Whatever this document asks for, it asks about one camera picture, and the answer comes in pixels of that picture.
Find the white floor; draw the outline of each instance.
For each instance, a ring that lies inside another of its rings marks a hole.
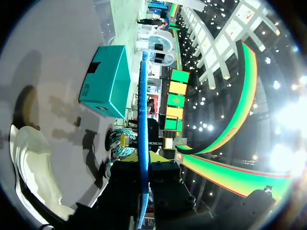
[[[127,7],[129,15],[135,15],[137,4],[132,0],[112,12],[115,24],[124,25],[116,44],[135,41],[138,26],[132,16],[123,17]],[[114,119],[98,116],[77,101],[88,65],[104,44],[92,0],[41,0],[20,20],[0,59],[0,130],[9,133],[7,121],[12,119],[18,95],[25,86],[33,86],[35,91],[22,111],[51,144],[52,170],[63,192],[62,203],[70,207],[76,202],[89,205],[95,199],[99,188],[93,174],[108,154],[104,139]],[[77,116],[82,118],[80,128],[73,125]],[[83,149],[83,138],[91,135],[95,157]]]

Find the green panel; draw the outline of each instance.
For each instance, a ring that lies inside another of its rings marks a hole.
[[[178,69],[174,69],[172,72],[171,80],[187,83],[189,80],[189,75],[190,75],[189,72],[184,72]]]
[[[182,120],[178,121],[177,131],[182,131]]]
[[[181,96],[181,95],[169,94],[168,100],[167,100],[167,105],[177,106],[177,107],[183,108],[184,98],[185,97]]]
[[[176,130],[177,120],[166,119],[165,129]]]

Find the bolt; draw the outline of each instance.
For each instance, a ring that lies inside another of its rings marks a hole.
[[[177,183],[181,183],[181,181],[182,181],[181,176],[176,176],[176,177],[174,178],[174,181],[176,181]]]

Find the yellow panel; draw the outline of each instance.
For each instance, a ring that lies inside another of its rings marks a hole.
[[[154,153],[153,151],[149,151],[149,153],[150,153],[150,161],[151,162],[157,162],[157,161],[167,162],[167,161],[169,161],[168,159]],[[137,154],[132,154],[132,155],[128,156],[127,158],[123,159],[122,161],[139,161],[139,159],[138,159]]]
[[[176,119],[178,117],[178,119],[182,120],[182,115],[183,115],[183,109],[166,107],[167,118]]]
[[[185,95],[186,94],[186,90],[187,90],[187,85],[186,84],[182,84],[182,83],[179,83],[179,82],[171,81],[171,84],[169,86],[169,92]]]

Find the person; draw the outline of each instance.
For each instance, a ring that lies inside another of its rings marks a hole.
[[[144,24],[144,25],[158,25],[158,26],[161,26],[161,25],[165,24],[160,19],[149,19],[149,18],[144,18],[144,19],[137,20],[137,23],[138,24]]]

